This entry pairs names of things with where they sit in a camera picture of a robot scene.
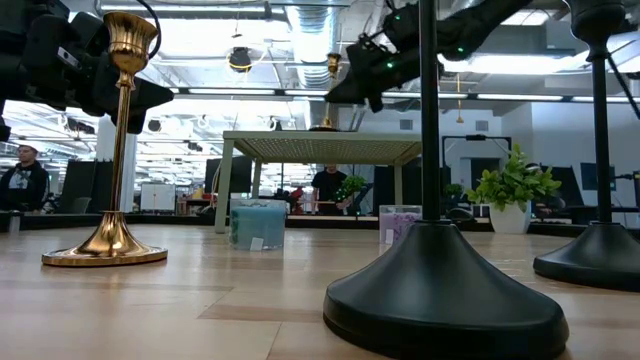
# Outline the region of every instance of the white label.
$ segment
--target white label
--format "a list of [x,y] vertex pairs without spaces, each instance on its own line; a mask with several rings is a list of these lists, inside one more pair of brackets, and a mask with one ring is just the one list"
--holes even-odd
[[393,245],[393,229],[387,229],[387,236],[384,240],[385,244]]
[[253,238],[251,239],[251,248],[249,251],[262,251],[262,244],[264,243],[263,238]]

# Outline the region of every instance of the table with wire mesh top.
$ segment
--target table with wire mesh top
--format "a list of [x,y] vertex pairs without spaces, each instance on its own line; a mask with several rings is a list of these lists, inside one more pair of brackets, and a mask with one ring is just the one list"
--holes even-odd
[[[225,131],[220,163],[218,208],[226,209],[233,150],[255,160],[251,196],[258,197],[264,163],[362,164],[394,166],[394,194],[402,204],[402,166],[420,155],[418,134],[367,134],[308,131]],[[216,213],[215,230],[225,231],[225,212]]]

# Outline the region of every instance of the white cap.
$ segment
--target white cap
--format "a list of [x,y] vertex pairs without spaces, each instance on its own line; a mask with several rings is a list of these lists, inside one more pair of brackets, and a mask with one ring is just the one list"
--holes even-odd
[[18,147],[28,146],[36,152],[41,152],[45,148],[39,141],[15,140],[13,143],[18,145]]

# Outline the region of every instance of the blue liquid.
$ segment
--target blue liquid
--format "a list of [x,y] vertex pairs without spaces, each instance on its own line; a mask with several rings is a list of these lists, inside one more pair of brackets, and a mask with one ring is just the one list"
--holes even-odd
[[251,249],[254,238],[263,239],[262,249],[281,248],[284,243],[285,209],[238,207],[231,210],[229,242],[238,250]]

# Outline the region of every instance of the white pot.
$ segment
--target white pot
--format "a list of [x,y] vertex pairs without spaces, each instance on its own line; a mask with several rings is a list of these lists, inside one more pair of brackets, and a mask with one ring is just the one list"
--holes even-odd
[[493,231],[498,234],[526,234],[531,223],[531,202],[527,202],[527,210],[522,212],[517,204],[507,205],[504,211],[490,206],[489,217]]

